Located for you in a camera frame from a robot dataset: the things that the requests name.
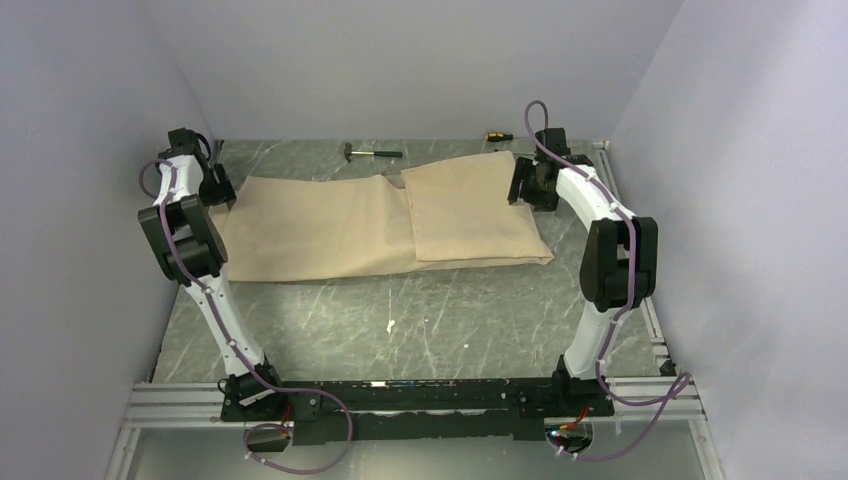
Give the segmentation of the beige cloth wrap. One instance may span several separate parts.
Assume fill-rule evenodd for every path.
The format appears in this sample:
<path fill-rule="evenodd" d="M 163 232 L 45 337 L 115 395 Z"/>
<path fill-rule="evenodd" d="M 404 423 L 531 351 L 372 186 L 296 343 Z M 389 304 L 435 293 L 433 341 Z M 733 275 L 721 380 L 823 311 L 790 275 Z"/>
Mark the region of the beige cloth wrap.
<path fill-rule="evenodd" d="M 250 177 L 210 211 L 234 281 L 294 282 L 423 270 L 545 265 L 531 209 L 507 195 L 510 152 L 326 182 Z"/>

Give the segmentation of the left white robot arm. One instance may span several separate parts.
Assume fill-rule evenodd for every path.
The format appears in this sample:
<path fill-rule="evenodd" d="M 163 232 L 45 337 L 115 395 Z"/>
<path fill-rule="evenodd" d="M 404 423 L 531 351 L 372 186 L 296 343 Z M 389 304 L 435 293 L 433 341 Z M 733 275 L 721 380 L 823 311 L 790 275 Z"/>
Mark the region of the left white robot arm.
<path fill-rule="evenodd" d="M 195 302 L 221 352 L 221 420 L 279 420 L 288 394 L 232 298 L 228 254 L 210 216 L 213 207 L 231 208 L 236 193 L 202 134 L 179 128 L 168 141 L 150 164 L 161 175 L 160 186 L 152 206 L 139 211 L 139 224 L 163 274 Z"/>

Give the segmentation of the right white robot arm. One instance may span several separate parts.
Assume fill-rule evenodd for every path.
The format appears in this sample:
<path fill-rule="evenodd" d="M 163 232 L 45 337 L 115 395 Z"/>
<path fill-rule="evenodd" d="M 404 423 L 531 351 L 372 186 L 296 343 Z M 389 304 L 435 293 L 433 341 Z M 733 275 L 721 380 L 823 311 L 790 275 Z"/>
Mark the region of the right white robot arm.
<path fill-rule="evenodd" d="M 590 399 L 584 382 L 602 376 L 618 325 L 655 290 L 658 226 L 624 207 L 587 156 L 572 154 L 564 129 L 539 130 L 534 142 L 534 157 L 516 160 L 508 202 L 539 211 L 566 203 L 588 232 L 579 269 L 584 310 L 558 366 L 569 377 L 550 391 L 555 409 L 574 415 Z"/>

